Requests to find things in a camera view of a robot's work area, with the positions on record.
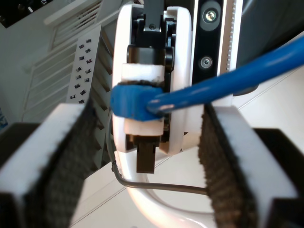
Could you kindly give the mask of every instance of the black wire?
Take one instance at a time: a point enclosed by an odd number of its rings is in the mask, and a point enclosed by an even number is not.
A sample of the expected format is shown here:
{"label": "black wire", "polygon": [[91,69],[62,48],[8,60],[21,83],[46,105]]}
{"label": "black wire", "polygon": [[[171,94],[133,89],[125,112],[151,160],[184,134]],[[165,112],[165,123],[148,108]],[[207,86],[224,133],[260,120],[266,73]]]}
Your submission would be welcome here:
{"label": "black wire", "polygon": [[193,187],[193,186],[187,186],[187,185],[176,185],[176,184],[160,184],[160,183],[144,183],[144,182],[132,182],[124,179],[121,174],[119,173],[115,154],[112,149],[112,143],[110,139],[111,134],[111,122],[112,122],[112,110],[110,110],[109,118],[107,122],[106,127],[106,133],[105,133],[105,141],[106,146],[108,148],[109,157],[112,163],[112,171],[115,174],[116,179],[119,183],[122,185],[128,187],[128,188],[136,188],[136,189],[158,189],[158,190],[168,190],[168,191],[179,191],[179,192],[188,192],[188,193],[195,193],[195,194],[201,194],[201,195],[207,195],[206,188],[199,188],[199,187]]}

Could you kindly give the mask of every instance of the white curved frame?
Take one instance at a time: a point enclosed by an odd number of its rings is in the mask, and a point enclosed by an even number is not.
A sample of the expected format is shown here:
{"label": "white curved frame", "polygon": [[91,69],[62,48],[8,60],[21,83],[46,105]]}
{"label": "white curved frame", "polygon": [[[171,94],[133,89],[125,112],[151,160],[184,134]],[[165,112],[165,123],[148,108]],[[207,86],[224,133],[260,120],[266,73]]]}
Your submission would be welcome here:
{"label": "white curved frame", "polygon": [[[116,28],[116,40],[113,62],[113,86],[121,81],[122,65],[126,63],[127,47],[130,43],[130,26],[132,7],[143,7],[141,5],[124,6],[120,12]],[[181,18],[177,23],[177,33],[181,33],[181,38],[177,34],[176,45],[180,48],[179,53],[175,53],[175,66],[172,72],[173,81],[171,90],[178,90],[189,86],[190,61],[191,61],[191,18],[187,9],[181,7],[170,7],[166,14]],[[179,124],[172,124],[175,129],[174,147],[171,146],[169,154],[178,153],[181,149],[184,132],[184,122],[186,111],[181,110],[173,114],[173,121]],[[136,150],[125,152],[125,133],[123,131],[124,119],[113,115],[114,141],[117,148],[116,159],[122,175],[126,180],[135,182],[147,182],[146,174],[136,173]],[[157,152],[156,159],[164,158],[166,155]],[[197,213],[176,209],[164,203],[152,190],[127,188],[134,203],[141,213],[158,227],[164,228],[207,228],[213,226],[212,213]]]}

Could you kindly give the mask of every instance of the blue cable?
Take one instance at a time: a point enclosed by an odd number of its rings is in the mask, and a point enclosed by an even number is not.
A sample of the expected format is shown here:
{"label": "blue cable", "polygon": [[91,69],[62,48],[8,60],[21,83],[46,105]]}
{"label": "blue cable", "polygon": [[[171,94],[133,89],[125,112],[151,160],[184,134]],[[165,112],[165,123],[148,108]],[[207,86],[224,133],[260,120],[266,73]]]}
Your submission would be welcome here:
{"label": "blue cable", "polygon": [[179,91],[158,94],[147,103],[146,108],[150,113],[155,114],[155,117],[159,117],[177,109],[207,104],[256,86],[303,64],[304,38],[300,38],[233,72]]}

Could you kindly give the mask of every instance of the black panel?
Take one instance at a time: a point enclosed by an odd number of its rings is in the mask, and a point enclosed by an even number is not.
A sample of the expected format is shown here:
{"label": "black panel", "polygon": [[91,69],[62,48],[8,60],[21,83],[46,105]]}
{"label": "black panel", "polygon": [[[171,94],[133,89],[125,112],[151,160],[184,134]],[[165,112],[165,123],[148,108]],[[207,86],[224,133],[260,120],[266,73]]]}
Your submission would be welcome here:
{"label": "black panel", "polygon": [[11,194],[0,194],[0,227],[20,228],[18,211]]}
{"label": "black panel", "polygon": [[[208,0],[199,0],[198,13],[197,13],[197,25],[196,25],[196,37],[195,37],[195,49],[194,49],[194,61],[193,61],[193,74],[192,74],[192,84],[201,82],[208,78],[217,75],[218,60],[219,60],[219,44],[220,44],[220,32],[222,23],[222,10],[220,15],[217,15],[219,20],[219,25],[216,29],[212,31],[205,31],[200,22],[203,19],[202,15],[205,12],[203,5]],[[223,0],[216,0],[222,9]],[[200,60],[203,57],[210,57],[212,59],[212,66],[209,68],[202,68],[200,66]]]}
{"label": "black panel", "polygon": [[275,199],[266,228],[304,228],[304,199]]}
{"label": "black panel", "polygon": [[36,130],[39,123],[14,123],[0,134],[0,167]]}
{"label": "black panel", "polygon": [[281,165],[298,193],[304,196],[304,156],[278,129],[255,129],[257,135]]}
{"label": "black panel", "polygon": [[52,1],[0,0],[0,22],[4,27],[8,28]]}

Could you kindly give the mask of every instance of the white wall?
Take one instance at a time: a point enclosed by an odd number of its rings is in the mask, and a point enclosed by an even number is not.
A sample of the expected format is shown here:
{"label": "white wall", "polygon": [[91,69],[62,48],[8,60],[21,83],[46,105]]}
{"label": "white wall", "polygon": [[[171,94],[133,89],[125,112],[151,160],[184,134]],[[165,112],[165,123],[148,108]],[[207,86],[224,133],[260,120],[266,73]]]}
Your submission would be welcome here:
{"label": "white wall", "polygon": [[43,20],[67,4],[54,0],[9,28],[0,24],[0,108],[9,123],[20,118],[31,64],[48,50],[52,30]]}

